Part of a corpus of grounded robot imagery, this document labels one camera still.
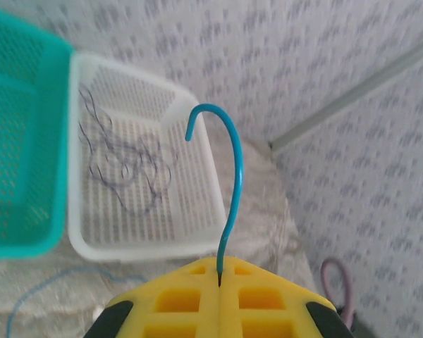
wire hook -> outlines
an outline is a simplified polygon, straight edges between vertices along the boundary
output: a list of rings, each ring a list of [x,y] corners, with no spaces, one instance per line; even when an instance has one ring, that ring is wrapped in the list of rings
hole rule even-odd
[[[231,137],[233,147],[233,160],[235,161],[235,182],[233,183],[233,194],[231,201],[231,209],[228,212],[226,226],[224,227],[219,241],[218,254],[216,256],[216,270],[218,272],[218,286],[221,286],[221,277],[223,274],[224,252],[229,236],[232,233],[233,226],[238,214],[238,207],[240,206],[241,191],[243,189],[243,180],[245,176],[245,168],[243,163],[243,150],[241,148],[240,136],[232,122],[232,119],[227,113],[214,104],[199,104],[191,110],[190,118],[188,119],[188,126],[186,128],[185,140],[189,142],[192,137],[192,131],[195,127],[197,116],[203,112],[209,111],[217,115],[224,123]]]

patterned wallpaper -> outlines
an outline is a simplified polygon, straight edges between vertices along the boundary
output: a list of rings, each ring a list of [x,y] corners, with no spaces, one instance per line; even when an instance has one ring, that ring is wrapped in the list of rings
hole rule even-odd
[[[423,0],[0,0],[272,140],[423,39]]]
[[[278,163],[316,279],[327,256],[341,257],[380,337],[423,338],[423,64],[289,144]]]
[[[0,0],[0,8],[79,49],[165,75],[264,140],[423,40],[423,0]],[[380,337],[423,337],[423,66],[290,144],[279,165],[313,271],[328,254],[343,257],[361,316]]]

plastic basket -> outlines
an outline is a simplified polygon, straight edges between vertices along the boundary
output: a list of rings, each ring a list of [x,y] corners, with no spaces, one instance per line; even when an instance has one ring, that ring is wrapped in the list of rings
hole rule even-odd
[[[71,51],[0,12],[0,258],[42,254],[63,232]]]
[[[185,141],[197,100],[164,79],[92,54],[74,55],[70,73],[68,233],[75,250],[94,261],[216,250],[226,217],[202,116],[192,141]],[[141,153],[121,149],[116,155],[116,140],[142,147],[143,155],[147,147],[163,163],[151,183],[159,187],[155,202],[148,183],[153,173],[122,166],[123,158]],[[131,184],[123,179],[129,170]],[[105,176],[125,181],[124,187],[110,187]]]

pink cable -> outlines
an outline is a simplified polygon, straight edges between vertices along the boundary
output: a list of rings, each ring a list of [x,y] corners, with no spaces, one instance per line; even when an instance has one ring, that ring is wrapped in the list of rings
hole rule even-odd
[[[351,281],[351,276],[346,268],[346,266],[335,257],[328,257],[326,258],[322,265],[321,265],[321,283],[323,284],[324,293],[326,298],[333,304],[333,297],[331,295],[330,286],[329,286],[329,278],[327,275],[327,270],[329,265],[334,264],[338,271],[340,272],[343,278],[343,288],[345,291],[345,304],[343,306],[343,312],[341,314],[342,321],[345,323],[348,329],[351,328],[353,323],[353,316],[354,316],[354,299],[353,299],[353,282]]]

tangled wire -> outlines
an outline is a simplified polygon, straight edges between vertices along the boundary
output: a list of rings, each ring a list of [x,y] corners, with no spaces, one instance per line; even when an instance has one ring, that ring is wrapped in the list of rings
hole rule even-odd
[[[127,142],[113,131],[113,122],[102,108],[96,106],[91,91],[80,88],[86,117],[80,125],[80,141],[89,147],[87,160],[88,176],[100,182],[116,195],[122,209],[132,215],[150,212],[161,200],[171,185],[171,168],[177,164],[178,154],[170,146],[160,143],[153,134],[142,134],[136,142]],[[171,155],[172,162],[165,158]],[[160,176],[167,173],[166,184],[161,184]],[[149,201],[137,210],[127,206],[121,197],[126,188],[138,183],[141,177],[147,182]]]

